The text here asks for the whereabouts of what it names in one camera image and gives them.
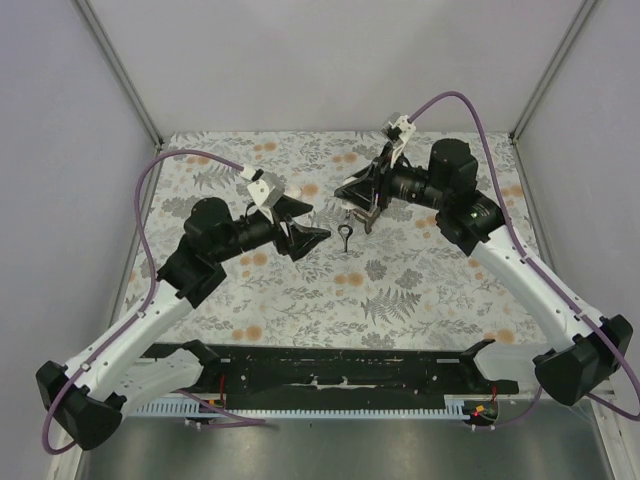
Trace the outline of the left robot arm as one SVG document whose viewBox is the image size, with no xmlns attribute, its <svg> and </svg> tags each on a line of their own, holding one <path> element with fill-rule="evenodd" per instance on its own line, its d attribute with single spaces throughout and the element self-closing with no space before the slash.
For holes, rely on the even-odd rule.
<svg viewBox="0 0 640 480">
<path fill-rule="evenodd" d="M 296 217 L 312 205 L 284 196 L 272 207 L 247 207 L 238 219 L 217 197 L 198 201 L 184 223 L 177 249 L 153 276 L 151 291 L 97 340 L 64 364 L 47 361 L 35 378 L 47 411 L 41 440 L 52 455 L 64 448 L 49 442 L 57 422 L 84 451 L 104 443 L 133 411 L 168 393 L 195 385 L 218 356 L 203 342 L 189 341 L 158 363 L 134 363 L 170 326 L 195 310 L 225 280 L 223 262 L 273 244 L 297 261 L 330 231 L 303 226 Z"/>
</svg>

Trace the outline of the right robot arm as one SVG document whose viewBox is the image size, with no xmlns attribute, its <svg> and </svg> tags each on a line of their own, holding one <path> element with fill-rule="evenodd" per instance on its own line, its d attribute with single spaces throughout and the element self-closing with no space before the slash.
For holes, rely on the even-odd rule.
<svg viewBox="0 0 640 480">
<path fill-rule="evenodd" d="M 490 271 L 538 324 L 540 345 L 482 341 L 467 350 L 487 380 L 537 382 L 572 406 L 621 366 L 633 335 L 621 315 L 604 317 L 578 299 L 518 238 L 500 206 L 477 188 L 478 162 L 467 143 L 434 143 L 426 168 L 386 144 L 366 168 L 336 189 L 338 199 L 372 222 L 393 199 L 435 210 L 441 234 Z"/>
</svg>

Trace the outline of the white elbow fitting left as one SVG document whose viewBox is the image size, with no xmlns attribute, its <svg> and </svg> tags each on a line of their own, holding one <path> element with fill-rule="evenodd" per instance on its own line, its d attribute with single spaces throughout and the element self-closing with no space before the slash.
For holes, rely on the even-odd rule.
<svg viewBox="0 0 640 480">
<path fill-rule="evenodd" d="M 302 190 L 298 186 L 290 185 L 286 188 L 285 194 L 291 198 L 298 199 L 302 195 Z"/>
</svg>

